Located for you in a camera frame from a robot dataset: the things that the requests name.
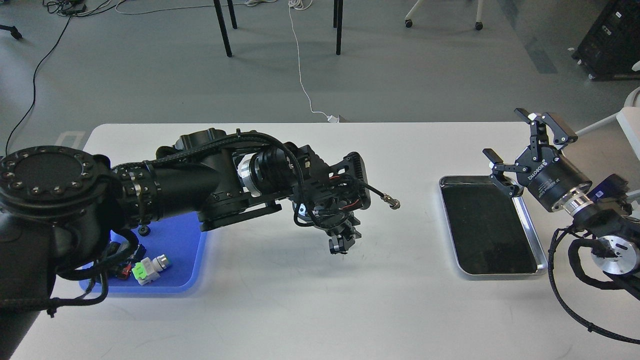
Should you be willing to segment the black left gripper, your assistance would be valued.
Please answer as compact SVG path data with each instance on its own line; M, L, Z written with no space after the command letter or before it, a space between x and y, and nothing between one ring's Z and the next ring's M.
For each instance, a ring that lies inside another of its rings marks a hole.
M312 210L308 210L304 203L299 205L299 225L314 227L325 231L329 236L329 251L338 255L339 246L349 248L354 246L362 234L356 229L361 224L350 210L341 209L345 202L317 203Z

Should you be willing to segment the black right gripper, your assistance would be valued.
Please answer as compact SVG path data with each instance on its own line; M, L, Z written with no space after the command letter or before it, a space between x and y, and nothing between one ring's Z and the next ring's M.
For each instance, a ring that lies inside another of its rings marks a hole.
M576 214L592 205L594 201L586 195L592 181L560 152L578 141L576 132L555 112L516 108L514 113L530 127L529 144L516 164L505 164L493 149L483 149L491 164L489 178L494 186L510 198L519 198L526 188L550 213L564 209ZM506 177L505 172L517 173L517 182Z

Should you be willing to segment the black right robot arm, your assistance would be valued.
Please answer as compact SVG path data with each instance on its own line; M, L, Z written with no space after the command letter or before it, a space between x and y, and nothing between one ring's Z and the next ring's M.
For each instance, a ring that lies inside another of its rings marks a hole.
M554 296L589 332L638 344L638 339L602 328L574 312L560 296L554 278L558 245L572 235L567 259L578 280L595 289L624 290L639 297L639 220L632 216L626 180L612 174L592 189L592 180L563 154L566 146L578 140L576 132L551 112L523 108L514 112L528 124L529 142L514 164L504 162L491 148L483 150L490 161L491 182L509 198L519 198L528 190L547 212L565 210L569 214L572 224L554 231L548 249L548 278Z

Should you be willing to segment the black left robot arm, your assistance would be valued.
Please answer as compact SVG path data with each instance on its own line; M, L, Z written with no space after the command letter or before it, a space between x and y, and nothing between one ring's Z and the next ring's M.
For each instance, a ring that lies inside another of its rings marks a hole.
M138 247L150 223L195 213L203 232L294 205L294 223L345 254L361 233L356 210L377 194L361 155L329 165L310 146L254 130L207 129L161 146L151 161L112 165L68 146L41 145L1 158L1 358L11 358L39 316L105 300L108 273Z

